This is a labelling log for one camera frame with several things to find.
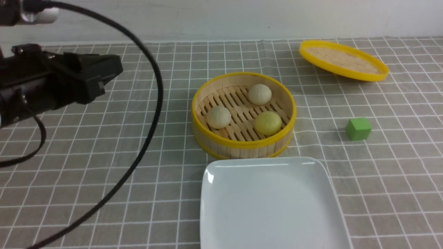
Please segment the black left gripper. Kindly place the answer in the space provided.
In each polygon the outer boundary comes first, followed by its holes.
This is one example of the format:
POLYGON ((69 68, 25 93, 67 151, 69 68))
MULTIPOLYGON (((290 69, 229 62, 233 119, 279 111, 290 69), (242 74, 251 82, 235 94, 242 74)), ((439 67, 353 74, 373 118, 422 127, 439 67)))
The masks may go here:
POLYGON ((123 72, 118 55, 57 54, 37 44, 14 46, 1 57, 1 114, 40 114, 89 104, 123 72))

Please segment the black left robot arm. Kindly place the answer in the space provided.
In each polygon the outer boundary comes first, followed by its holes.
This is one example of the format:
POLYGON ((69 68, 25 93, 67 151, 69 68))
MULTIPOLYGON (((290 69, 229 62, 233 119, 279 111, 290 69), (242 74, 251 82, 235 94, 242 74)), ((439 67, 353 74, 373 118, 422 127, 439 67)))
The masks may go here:
POLYGON ((73 103, 90 104, 123 72, 118 55, 58 54, 38 44, 12 51, 14 55, 1 58, 2 128, 73 103))

